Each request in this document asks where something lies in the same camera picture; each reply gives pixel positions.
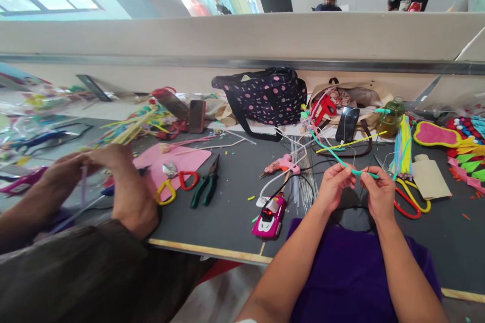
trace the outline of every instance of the bundle of pipe cleaners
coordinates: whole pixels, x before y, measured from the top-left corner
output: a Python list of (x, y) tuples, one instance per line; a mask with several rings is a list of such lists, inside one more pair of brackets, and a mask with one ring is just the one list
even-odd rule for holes
[(139, 109), (124, 121), (101, 126), (100, 128), (112, 128), (99, 139), (88, 144), (88, 147), (98, 149), (110, 143), (127, 145), (140, 135), (156, 134), (151, 130), (152, 127), (168, 133), (163, 126), (170, 125), (174, 120), (175, 118), (170, 112), (155, 102)]
[(409, 117), (404, 115), (394, 143), (394, 159), (389, 166), (389, 170), (394, 173), (394, 179), (396, 179), (396, 176), (402, 179), (412, 179), (413, 177), (411, 140)]

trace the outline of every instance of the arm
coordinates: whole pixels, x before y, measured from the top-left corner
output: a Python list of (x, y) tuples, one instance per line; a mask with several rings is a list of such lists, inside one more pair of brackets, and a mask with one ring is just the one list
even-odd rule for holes
[(110, 144), (89, 152), (87, 156), (89, 163), (105, 166), (113, 173), (115, 201), (112, 218), (119, 220), (137, 238), (144, 239), (158, 225), (157, 205), (133, 164), (129, 147)]
[(347, 185), (354, 187), (354, 184), (350, 168), (344, 169), (337, 164), (325, 172), (315, 203), (270, 263), (236, 321), (289, 321), (310, 274), (328, 218), (337, 208), (343, 188)]
[(15, 206), (0, 215), (0, 251), (35, 234), (59, 210), (81, 180), (84, 160), (80, 153), (59, 159)]
[(396, 223), (394, 181), (379, 167), (370, 167), (369, 172), (379, 176), (375, 182), (363, 172), (362, 182), (369, 190), (369, 211), (377, 226), (387, 284), (399, 322), (447, 322), (438, 297)]

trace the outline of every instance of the bag handle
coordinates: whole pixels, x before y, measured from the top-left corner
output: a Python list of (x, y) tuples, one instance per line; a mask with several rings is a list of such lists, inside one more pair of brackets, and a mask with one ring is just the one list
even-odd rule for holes
[[(268, 98), (268, 101), (273, 107), (273, 110), (276, 112), (276, 110), (278, 109), (278, 103), (276, 102), (276, 98), (274, 97), (273, 92), (271, 92), (270, 89), (264, 89), (263, 93)], [(234, 93), (230, 91), (226, 91), (226, 96), (227, 96), (227, 101), (231, 106), (232, 112), (234, 113), (234, 116), (236, 116), (237, 121), (239, 121), (242, 128), (244, 129), (244, 131), (246, 131), (246, 133), (249, 136), (252, 136), (255, 139), (275, 141), (275, 142), (278, 142), (283, 138), (283, 135), (279, 133), (276, 133), (276, 135), (267, 135), (267, 134), (259, 134), (259, 133), (253, 132), (249, 127), (246, 117), (244, 116), (243, 108), (241, 107), (241, 104), (237, 101), (236, 97), (234, 96)]]

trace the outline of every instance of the plastic bottle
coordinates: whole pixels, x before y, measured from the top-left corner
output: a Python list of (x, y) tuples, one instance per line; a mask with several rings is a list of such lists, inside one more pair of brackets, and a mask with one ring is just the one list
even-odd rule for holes
[(404, 115), (404, 103), (402, 97), (394, 97), (392, 101), (385, 104), (385, 109), (391, 110), (389, 114), (384, 115), (384, 119), (380, 126), (380, 131), (387, 131), (383, 137), (391, 138), (398, 132), (399, 125)]

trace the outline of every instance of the phone screen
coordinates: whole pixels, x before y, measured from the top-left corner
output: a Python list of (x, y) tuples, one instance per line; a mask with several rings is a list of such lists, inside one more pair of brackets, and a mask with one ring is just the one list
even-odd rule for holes
[(338, 123), (335, 140), (344, 141), (345, 144), (354, 141), (355, 127), (359, 120), (360, 109), (354, 107), (344, 107), (340, 122)]
[(188, 113), (188, 131), (201, 133), (204, 131), (204, 114), (206, 113), (206, 102), (199, 100), (190, 101)]

